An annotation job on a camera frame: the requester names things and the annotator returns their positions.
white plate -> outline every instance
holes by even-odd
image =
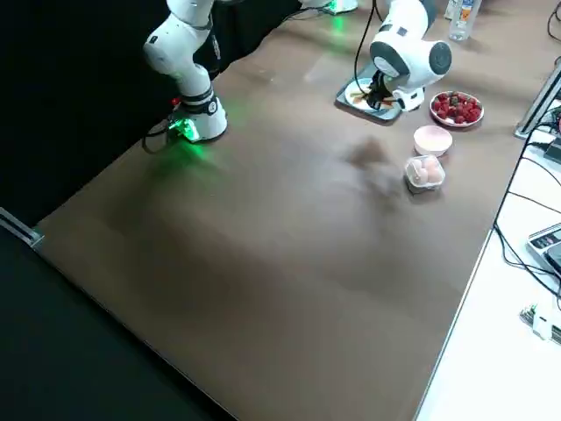
[[[364,90],[366,93],[370,92],[369,86],[371,81],[372,79],[366,79],[366,78],[359,79],[360,88],[362,88],[362,90]],[[348,104],[352,105],[355,108],[358,108],[359,110],[362,111],[373,110],[373,108],[370,105],[368,105],[368,103],[366,103],[365,99],[355,102],[356,97],[353,94],[362,95],[362,92],[360,92],[356,82],[351,82],[347,85],[347,87],[344,90],[344,99],[347,101]],[[387,103],[383,103],[380,106],[380,110],[391,110],[392,108],[393,105]]]
[[[432,109],[432,103],[435,102],[435,100],[438,98],[439,95],[442,94],[447,94],[450,95],[452,92],[458,92],[459,94],[465,95],[468,98],[474,98],[477,101],[477,105],[479,107],[481,107],[481,115],[479,116],[479,118],[477,120],[475,120],[472,123],[463,123],[462,125],[459,125],[457,123],[454,123],[454,120],[452,120],[451,118],[446,118],[446,119],[442,119],[440,118]],[[432,97],[432,99],[430,100],[429,103],[429,111],[430,111],[430,115],[438,122],[441,123],[443,125],[446,125],[448,127],[456,127],[459,129],[465,129],[466,127],[471,127],[472,125],[476,125],[479,121],[481,121],[481,119],[483,118],[483,114],[485,113],[485,109],[483,108],[483,104],[481,103],[481,101],[479,99],[477,99],[475,96],[470,95],[470,94],[466,94],[465,92],[461,92],[459,90],[445,90],[444,92],[438,92],[436,95],[434,95]]]

egg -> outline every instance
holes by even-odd
[[[423,186],[427,182],[429,182],[429,171],[427,171],[425,168],[419,169],[419,171],[417,172],[415,183],[417,185]]]
[[[430,170],[430,169],[438,168],[440,166],[440,163],[438,162],[438,159],[437,159],[436,156],[428,156],[424,160],[423,166],[425,168],[427,168],[427,170]]]
[[[427,171],[428,182],[441,182],[443,180],[442,173],[439,168],[429,168],[425,169],[425,171]]]
[[[412,160],[411,165],[413,165],[413,168],[415,169],[415,172],[417,174],[419,174],[419,170],[423,168],[423,163],[421,162],[421,160]]]

red strawberry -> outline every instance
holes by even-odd
[[[477,121],[480,115],[481,115],[481,111],[479,111],[476,108],[473,108],[469,111],[466,120],[468,121],[468,123],[473,123],[474,121]]]

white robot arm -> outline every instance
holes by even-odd
[[[370,45],[379,70],[369,103],[393,96],[404,111],[424,101],[424,87],[442,79],[451,66],[451,50],[443,41],[424,41],[435,20],[433,0],[389,0],[389,13]]]
[[[222,3],[238,0],[217,0]],[[322,7],[330,0],[300,0]],[[226,130],[226,113],[214,93],[208,71],[193,61],[212,29],[215,0],[167,0],[167,19],[149,36],[144,51],[150,66],[173,77],[181,93],[175,126],[192,142],[215,139]]]

green led light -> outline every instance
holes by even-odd
[[[201,138],[199,132],[196,130],[195,123],[190,118],[180,118],[175,120],[170,126],[170,129],[175,129],[189,142],[196,142]]]
[[[333,13],[339,13],[343,9],[343,0],[331,0],[331,3],[325,7]]]

